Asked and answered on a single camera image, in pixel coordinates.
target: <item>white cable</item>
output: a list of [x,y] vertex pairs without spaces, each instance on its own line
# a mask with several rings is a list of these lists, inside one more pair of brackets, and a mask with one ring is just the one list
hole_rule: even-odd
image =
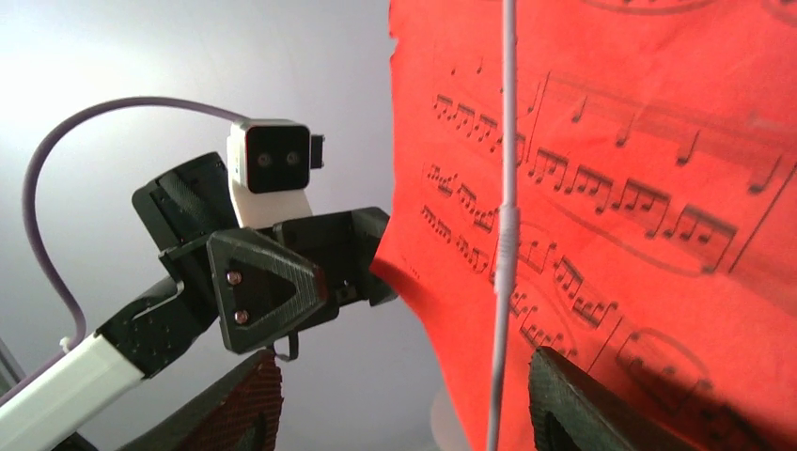
[[507,360],[509,302],[515,290],[520,211],[517,207],[517,38],[516,0],[504,0],[504,199],[498,219],[498,267],[495,271],[495,336],[492,344],[490,419],[487,450],[498,449],[501,404],[504,397],[504,367]]

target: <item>gray background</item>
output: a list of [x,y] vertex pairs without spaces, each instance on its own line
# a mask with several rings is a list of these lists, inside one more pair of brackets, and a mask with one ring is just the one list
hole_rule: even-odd
[[[316,213],[379,206],[392,194],[387,0],[0,0],[0,336],[32,371],[72,334],[25,241],[23,173],[57,122],[131,95],[205,101],[286,117],[324,133]],[[45,165],[38,211],[55,264],[90,328],[164,275],[130,203],[159,173],[223,150],[228,124],[136,109],[71,133]],[[434,449],[430,405],[442,386],[423,328],[401,302],[353,306],[303,333],[283,365],[281,451]],[[154,426],[242,358],[218,327],[180,361],[82,432],[113,449]]]

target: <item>camera lens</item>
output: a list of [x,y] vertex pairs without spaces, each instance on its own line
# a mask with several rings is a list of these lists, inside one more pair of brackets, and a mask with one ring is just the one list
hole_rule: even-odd
[[288,154],[288,164],[293,166],[293,165],[298,164],[298,163],[299,163],[299,154],[296,153],[295,151],[289,153]]
[[261,153],[258,155],[258,165],[260,167],[269,167],[272,165],[272,156],[268,153]]

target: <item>sheet music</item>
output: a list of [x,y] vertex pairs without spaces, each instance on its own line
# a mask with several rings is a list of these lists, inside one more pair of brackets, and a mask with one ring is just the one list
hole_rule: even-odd
[[[797,2],[519,4],[501,449],[532,449],[539,346],[705,449],[797,447]],[[500,17],[394,0],[396,200],[373,267],[424,322],[475,449],[510,142]]]

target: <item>white arm segment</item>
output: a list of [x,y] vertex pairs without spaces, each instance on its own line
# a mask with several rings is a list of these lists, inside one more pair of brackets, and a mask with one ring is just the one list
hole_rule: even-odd
[[50,451],[143,378],[102,335],[87,337],[0,407],[0,451]]
[[266,228],[290,219],[313,215],[305,190],[254,194],[244,185],[246,139],[238,124],[230,126],[227,138],[229,197],[241,227]]

